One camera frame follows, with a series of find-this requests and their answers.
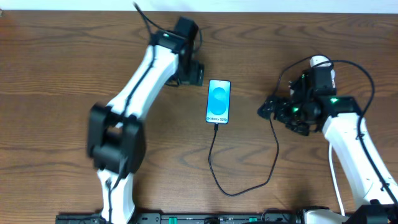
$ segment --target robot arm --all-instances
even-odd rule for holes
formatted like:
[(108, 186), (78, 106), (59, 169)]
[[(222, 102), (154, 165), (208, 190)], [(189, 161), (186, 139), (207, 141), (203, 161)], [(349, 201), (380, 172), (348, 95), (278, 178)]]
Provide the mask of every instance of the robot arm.
[(171, 78), (203, 84), (204, 67), (192, 60), (197, 32), (193, 21), (181, 17), (173, 31), (151, 35), (142, 63), (123, 90), (106, 107), (94, 105), (90, 111), (87, 153), (98, 169), (101, 216), (108, 222), (125, 224), (134, 213), (133, 177), (146, 151), (143, 124), (160, 89)]
[[(357, 123), (362, 112), (352, 96), (336, 96), (332, 64), (324, 63), (314, 67), (326, 61), (329, 59), (324, 56), (312, 57), (311, 68), (304, 71), (297, 81), (290, 82), (290, 98), (271, 95), (257, 113), (265, 119), (271, 119), (271, 113), (274, 113), (274, 119), (304, 136), (308, 136), (310, 126), (315, 125), (315, 131), (322, 131), (332, 145), (347, 176), (357, 212), (348, 219), (330, 210), (309, 210), (303, 213), (304, 223), (359, 223), (356, 218), (371, 215), (381, 217), (376, 219), (376, 223), (380, 223), (383, 218), (387, 221), (385, 211), (394, 209), (380, 207), (389, 207), (393, 200), (382, 186), (357, 138)], [(382, 178), (395, 198), (398, 197), (397, 183), (378, 154), (364, 119), (361, 121), (361, 133)]]
[[(382, 205), (392, 204), (393, 201), (383, 189), (379, 177), (356, 138), (358, 118), (356, 113), (340, 113), (336, 117), (330, 116), (323, 127), (323, 134), (333, 146), (340, 160), (354, 196), (356, 209), (361, 205), (369, 205), (373, 199), (379, 200)], [(393, 194), (398, 197), (397, 183), (374, 147), (364, 119), (361, 122), (361, 132), (364, 134), (363, 139), (372, 160)]]

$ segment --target black bracket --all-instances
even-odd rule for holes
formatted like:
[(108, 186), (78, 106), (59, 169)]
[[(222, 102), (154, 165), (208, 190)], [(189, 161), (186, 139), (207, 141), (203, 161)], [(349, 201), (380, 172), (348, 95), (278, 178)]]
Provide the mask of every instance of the black bracket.
[[(110, 107), (94, 105), (90, 110), (87, 154), (94, 167), (107, 169), (126, 178), (135, 173), (144, 159), (146, 145), (144, 128), (134, 115), (121, 117)], [(121, 132), (113, 129), (123, 123)]]
[(178, 70), (169, 81), (174, 80), (178, 85), (203, 85), (205, 66), (192, 60), (198, 30), (198, 25), (193, 20), (180, 17), (174, 30), (158, 30), (151, 37), (151, 45), (160, 45), (178, 54)]

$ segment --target phone screen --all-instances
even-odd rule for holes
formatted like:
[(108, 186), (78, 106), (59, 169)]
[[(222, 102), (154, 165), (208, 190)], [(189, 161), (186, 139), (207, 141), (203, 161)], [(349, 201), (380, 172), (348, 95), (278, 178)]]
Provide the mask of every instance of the phone screen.
[(220, 124), (228, 123), (230, 94), (230, 81), (210, 80), (209, 93), (207, 98), (207, 122)]

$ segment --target black cable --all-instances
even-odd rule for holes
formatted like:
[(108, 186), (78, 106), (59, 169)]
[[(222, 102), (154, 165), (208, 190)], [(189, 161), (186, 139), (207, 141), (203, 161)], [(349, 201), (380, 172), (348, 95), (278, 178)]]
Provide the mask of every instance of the black cable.
[[(276, 92), (277, 92), (277, 90), (278, 90), (278, 87), (279, 87), (279, 85), (280, 85), (280, 80), (282, 79), (282, 75), (283, 75), (287, 70), (289, 70), (290, 68), (294, 67), (295, 65), (297, 65), (297, 64), (299, 64), (299, 63), (301, 63), (301, 62), (303, 62), (303, 61), (305, 61), (305, 60), (307, 60), (307, 59), (310, 59), (310, 58), (312, 58), (312, 57), (314, 57), (314, 56), (324, 56), (324, 57), (326, 57), (328, 60), (330, 60), (330, 58), (328, 58), (326, 55), (323, 55), (323, 54), (316, 54), (316, 55), (312, 55), (312, 56), (306, 57), (306, 58), (304, 58), (304, 59), (301, 59), (301, 60), (299, 60), (298, 62), (295, 62), (293, 65), (288, 66), (287, 68), (283, 69), (283, 71), (282, 71), (282, 72), (280, 73), (280, 75), (279, 75), (279, 79), (278, 79), (278, 82), (277, 82), (277, 86), (276, 86), (274, 92), (272, 93), (272, 95), (275, 95), (275, 94), (276, 94)], [(270, 124), (270, 126), (271, 126), (272, 133), (274, 134), (274, 137), (275, 137), (275, 142), (276, 142), (277, 150), (276, 150), (276, 155), (275, 155), (274, 163), (273, 163), (273, 165), (272, 165), (272, 167), (271, 167), (271, 171), (269, 172), (268, 179), (267, 179), (264, 183), (262, 183), (262, 184), (259, 184), (259, 185), (257, 185), (257, 186), (248, 188), (248, 189), (243, 190), (243, 191), (241, 191), (241, 192), (238, 192), (238, 193), (236, 193), (236, 194), (229, 194), (229, 193), (227, 193), (227, 192), (225, 192), (225, 191), (223, 190), (223, 188), (221, 187), (221, 185), (218, 183), (217, 178), (216, 178), (216, 175), (214, 174), (213, 168), (212, 168), (212, 166), (211, 166), (211, 151), (213, 150), (213, 145), (214, 145), (214, 141), (216, 140), (216, 135), (217, 135), (217, 130), (218, 130), (218, 124), (215, 124), (215, 127), (214, 127), (214, 138), (213, 138), (213, 142), (211, 143), (211, 146), (210, 146), (208, 162), (209, 162), (209, 167), (210, 167), (211, 174), (213, 175), (213, 178), (214, 178), (214, 181), (216, 182), (217, 187), (218, 187), (219, 190), (220, 190), (223, 194), (225, 194), (226, 196), (235, 197), (235, 196), (238, 196), (238, 195), (242, 195), (242, 194), (244, 194), (244, 193), (246, 193), (246, 192), (249, 192), (249, 191), (251, 191), (251, 190), (255, 190), (255, 189), (258, 189), (258, 188), (260, 188), (260, 187), (263, 187), (263, 186), (265, 186), (266, 184), (268, 184), (268, 182), (270, 181), (270, 179), (271, 179), (271, 177), (272, 177), (272, 174), (274, 173), (274, 168), (275, 168), (275, 165), (276, 165), (276, 161), (278, 160), (278, 155), (279, 155), (279, 142), (278, 142), (278, 138), (276, 137), (276, 133), (275, 133), (274, 127), (273, 127), (273, 125), (272, 125), (272, 120), (271, 120), (271, 119), (269, 120), (269, 124)]]
[[(139, 8), (139, 6), (134, 2), (134, 7), (136, 7), (137, 11), (140, 13), (140, 15), (142, 16), (142, 20), (144, 20), (145, 25), (147, 27), (149, 36), (152, 35), (152, 32), (150, 31), (150, 27), (148, 24), (149, 19), (144, 15), (144, 13), (141, 11), (141, 9)], [(124, 115), (126, 114), (127, 108), (130, 105), (130, 101), (132, 98), (132, 95), (134, 94), (135, 90), (138, 88), (138, 86), (140, 85), (140, 83), (143, 81), (143, 79), (145, 78), (145, 76), (148, 74), (149, 70), (154, 66), (154, 62), (155, 62), (155, 46), (152, 46), (152, 60), (150, 61), (149, 66), (147, 67), (147, 70), (144, 72), (144, 74), (142, 74), (142, 76), (140, 77), (140, 79), (138, 80), (137, 84), (133, 87), (133, 89), (131, 90), (131, 92), (128, 94), (127, 98), (126, 98), (126, 104), (124, 105), (124, 109), (123, 112), (120, 114), (120, 116), (123, 118)]]
[(282, 79), (282, 75), (283, 75), (286, 71), (288, 71), (288, 70), (291, 69), (292, 67), (296, 66), (297, 64), (300, 64), (301, 62), (303, 62), (303, 61), (305, 61), (305, 60), (308, 60), (308, 59), (310, 59), (310, 58), (312, 58), (312, 57), (315, 57), (315, 56), (324, 56), (324, 57), (326, 57), (328, 60), (330, 60), (330, 58), (328, 58), (326, 55), (323, 55), (323, 54), (316, 54), (316, 55), (312, 55), (312, 56), (303, 58), (303, 59), (299, 60), (298, 62), (295, 62), (294, 64), (288, 66), (287, 68), (283, 69), (283, 71), (280, 73), (278, 82), (277, 82), (277, 84), (276, 84), (276, 88), (275, 88), (274, 92), (273, 92), (271, 95), (275, 95), (276, 92), (278, 91), (278, 87), (279, 87), (279, 85), (280, 85), (280, 80)]
[(358, 65), (358, 64), (356, 64), (356, 63), (354, 63), (354, 62), (350, 62), (350, 61), (348, 61), (348, 60), (329, 60), (329, 61), (327, 61), (327, 62), (318, 63), (318, 64), (314, 65), (314, 67), (317, 67), (317, 66), (319, 66), (319, 65), (323, 65), (323, 64), (325, 64), (325, 63), (330, 63), (330, 62), (332, 62), (332, 63), (336, 63), (336, 62), (337, 62), (337, 63), (347, 63), (347, 64), (349, 64), (349, 65), (353, 65), (353, 66), (355, 66), (356, 68), (360, 69), (360, 70), (367, 76), (367, 78), (369, 79), (369, 82), (370, 82), (371, 88), (372, 88), (372, 90), (371, 90), (371, 96), (369, 97), (369, 100), (368, 100), (368, 102), (366, 103), (365, 109), (363, 109), (361, 115), (360, 115), (359, 118), (358, 118), (358, 122), (357, 122), (357, 125), (356, 125), (356, 130), (357, 130), (357, 133), (358, 133), (357, 138), (359, 139), (359, 141), (360, 141), (360, 143), (361, 143), (361, 145), (362, 145), (362, 149), (363, 149), (363, 151), (365, 152), (365, 155), (366, 155), (366, 157), (368, 158), (370, 164), (372, 165), (372, 167), (373, 167), (373, 169), (374, 169), (376, 175), (379, 177), (379, 180), (380, 180), (382, 186), (384, 187), (384, 189), (386, 190), (386, 192), (388, 193), (388, 195), (390, 196), (391, 200), (394, 202), (394, 205), (395, 205), (396, 208), (397, 208), (397, 207), (398, 207), (398, 201), (397, 201), (397, 199), (395, 198), (394, 194), (391, 192), (389, 186), (387, 185), (387, 183), (386, 183), (386, 181), (384, 180), (383, 176), (381, 175), (379, 169), (378, 169), (377, 166), (375, 165), (375, 163), (374, 163), (374, 161), (373, 161), (371, 155), (369, 154), (369, 151), (368, 151), (368, 149), (366, 148), (365, 143), (364, 143), (364, 140), (363, 140), (364, 134), (361, 132), (361, 122), (362, 122), (362, 119), (363, 119), (365, 113), (367, 112), (368, 108), (370, 107), (370, 105), (371, 105), (371, 103), (372, 103), (372, 100), (373, 100), (373, 98), (374, 98), (374, 93), (375, 93), (375, 87), (374, 87), (374, 82), (373, 82), (372, 76), (371, 76), (371, 75), (369, 74), (369, 72), (366, 71), (362, 66), (360, 66), (360, 65)]
[(106, 180), (105, 185), (106, 185), (106, 187), (108, 188), (108, 203), (109, 203), (109, 210), (108, 210), (109, 217), (108, 217), (108, 223), (112, 223), (112, 221), (111, 221), (111, 218), (112, 218), (112, 200), (111, 200), (111, 194), (112, 194), (112, 190), (113, 190), (113, 189), (111, 188), (111, 186), (112, 186), (112, 181), (111, 181), (110, 178), (109, 178), (108, 180)]
[(268, 208), (267, 210), (265, 210), (262, 214), (261, 214), (261, 221), (265, 221), (266, 220), (266, 217), (264, 216), (265, 214), (267, 214), (267, 213), (269, 213), (269, 211), (270, 210), (276, 210), (276, 211), (278, 211), (283, 217), (284, 217), (284, 219), (287, 221), (287, 222), (289, 222), (289, 220), (286, 218), (286, 216), (281, 212), (281, 210), (279, 210), (279, 208)]
[(157, 25), (156, 23), (152, 22), (147, 16), (145, 16), (145, 14), (141, 11), (141, 8), (137, 5), (137, 3), (133, 3), (134, 7), (137, 9), (137, 12), (141, 15), (141, 17), (143, 18), (143, 20), (145, 21), (145, 23), (147, 24), (147, 22), (150, 22), (152, 25), (154, 25), (156, 28), (160, 29), (160, 30), (165, 30), (163, 28), (161, 28), (159, 25)]
[(218, 130), (218, 124), (215, 124), (215, 126), (214, 126), (214, 138), (213, 138), (213, 142), (211, 143), (211, 146), (210, 146), (208, 162), (209, 162), (209, 167), (210, 167), (211, 174), (213, 174), (213, 178), (214, 178), (214, 181), (216, 182), (217, 187), (218, 187), (219, 190), (220, 190), (223, 194), (225, 194), (226, 196), (235, 197), (235, 196), (238, 196), (238, 195), (242, 195), (242, 194), (244, 194), (244, 193), (246, 193), (246, 192), (249, 192), (249, 191), (251, 191), (251, 190), (258, 189), (258, 188), (260, 188), (260, 187), (262, 187), (262, 186), (265, 186), (265, 185), (268, 184), (268, 182), (271, 180), (272, 174), (274, 173), (274, 168), (275, 168), (275, 165), (276, 165), (276, 161), (278, 160), (278, 155), (279, 155), (279, 142), (278, 142), (278, 139), (276, 138), (275, 130), (274, 130), (274, 127), (273, 127), (273, 125), (272, 125), (271, 119), (269, 120), (269, 124), (271, 125), (271, 130), (272, 130), (272, 133), (274, 134), (274, 137), (275, 137), (275, 142), (276, 142), (277, 150), (276, 150), (276, 155), (275, 155), (274, 163), (273, 163), (273, 165), (272, 165), (272, 167), (271, 167), (271, 171), (269, 172), (268, 179), (267, 179), (264, 183), (262, 183), (262, 184), (259, 184), (259, 185), (257, 185), (257, 186), (248, 188), (248, 189), (246, 189), (246, 190), (243, 190), (243, 191), (238, 192), (238, 193), (235, 193), (235, 194), (229, 194), (229, 193), (227, 193), (227, 192), (225, 192), (225, 191), (223, 190), (223, 188), (221, 187), (221, 185), (218, 183), (217, 178), (216, 178), (216, 175), (214, 174), (213, 168), (212, 168), (212, 166), (211, 166), (211, 151), (213, 150), (213, 145), (214, 145), (214, 141), (216, 140), (216, 135), (217, 135), (217, 130)]

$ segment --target wood grain surface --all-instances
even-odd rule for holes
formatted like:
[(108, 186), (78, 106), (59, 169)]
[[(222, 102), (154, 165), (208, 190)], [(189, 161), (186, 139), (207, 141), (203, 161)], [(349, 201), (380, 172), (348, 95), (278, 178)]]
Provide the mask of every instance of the wood grain surface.
[[(147, 154), (135, 175), (138, 207), (163, 212), (262, 212), (324, 205), (338, 211), (322, 134), (303, 137), (274, 123), (280, 142), (265, 187), (225, 197), (209, 171), (213, 126), (205, 122), (209, 79), (231, 80), (230, 122), (220, 126), (214, 169), (228, 192), (267, 179), (276, 145), (256, 111), (280, 71), (312, 54), (363, 65), (376, 98), (366, 115), (373, 141), (398, 178), (398, 16), (148, 12), (160, 26), (179, 15), (203, 30), (196, 58), (204, 86), (165, 86), (146, 122)], [(100, 182), (85, 154), (88, 112), (108, 102), (140, 64), (148, 34), (136, 12), (6, 11), (0, 17), (0, 223), (54, 223), (59, 212), (102, 207)], [(303, 63), (282, 79), (308, 67)], [(349, 65), (336, 65), (339, 94), (364, 105), (369, 83)], [(354, 204), (334, 157), (347, 211)]]

